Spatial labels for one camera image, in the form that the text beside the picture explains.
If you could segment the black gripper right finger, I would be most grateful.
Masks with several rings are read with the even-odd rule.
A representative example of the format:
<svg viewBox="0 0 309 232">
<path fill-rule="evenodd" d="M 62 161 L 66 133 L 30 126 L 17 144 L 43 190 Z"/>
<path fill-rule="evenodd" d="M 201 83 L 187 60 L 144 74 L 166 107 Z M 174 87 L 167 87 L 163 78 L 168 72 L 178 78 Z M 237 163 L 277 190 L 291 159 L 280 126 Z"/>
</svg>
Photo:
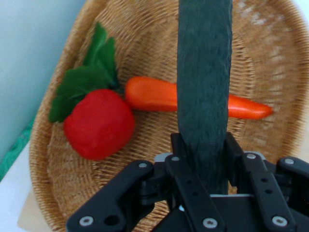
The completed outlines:
<svg viewBox="0 0 309 232">
<path fill-rule="evenodd" d="M 284 157 L 272 164 L 254 152 L 244 152 L 231 133 L 226 134 L 228 178 L 238 193 L 251 194 L 264 232 L 309 230 L 309 164 Z"/>
</svg>

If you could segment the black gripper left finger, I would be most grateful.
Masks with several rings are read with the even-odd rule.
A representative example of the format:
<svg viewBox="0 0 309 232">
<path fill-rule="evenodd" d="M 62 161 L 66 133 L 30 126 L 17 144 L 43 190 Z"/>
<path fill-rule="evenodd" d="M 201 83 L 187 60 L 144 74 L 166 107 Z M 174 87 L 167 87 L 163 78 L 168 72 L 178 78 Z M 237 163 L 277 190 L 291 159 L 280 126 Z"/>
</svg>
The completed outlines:
<svg viewBox="0 0 309 232">
<path fill-rule="evenodd" d="M 156 232 L 224 232 L 226 223 L 185 160 L 184 141 L 171 135 L 172 153 L 163 161 L 137 160 L 84 203 L 66 223 L 69 232 L 130 232 L 166 201 L 169 213 Z"/>
</svg>

